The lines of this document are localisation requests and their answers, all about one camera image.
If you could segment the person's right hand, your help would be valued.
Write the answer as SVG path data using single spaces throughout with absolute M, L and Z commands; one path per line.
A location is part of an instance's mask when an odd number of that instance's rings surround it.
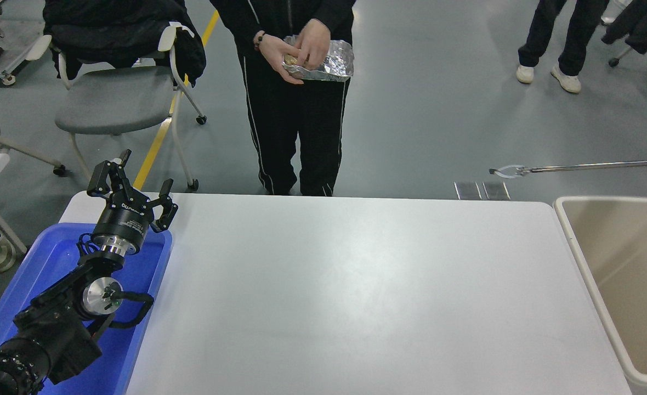
M 293 77 L 283 66 L 285 55 L 299 57 L 299 49 L 284 42 L 278 37 L 273 37 L 261 32 L 256 39 L 259 51 L 271 68 L 287 83 L 303 85 L 303 80 Z

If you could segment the person's left hand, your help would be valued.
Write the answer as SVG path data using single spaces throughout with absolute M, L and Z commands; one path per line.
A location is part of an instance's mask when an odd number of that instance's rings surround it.
M 308 70 L 321 66 L 328 54 L 330 40 L 331 31 L 325 24 L 318 19 L 309 20 L 296 40 L 297 65 Z

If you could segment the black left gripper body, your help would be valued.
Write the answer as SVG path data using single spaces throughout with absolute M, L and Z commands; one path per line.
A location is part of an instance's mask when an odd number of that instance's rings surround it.
M 106 204 L 93 230 L 93 243 L 107 245 L 110 238 L 124 240 L 131 247 L 142 247 L 150 223 L 154 220 L 153 209 L 148 207 L 148 197 L 106 197 Z

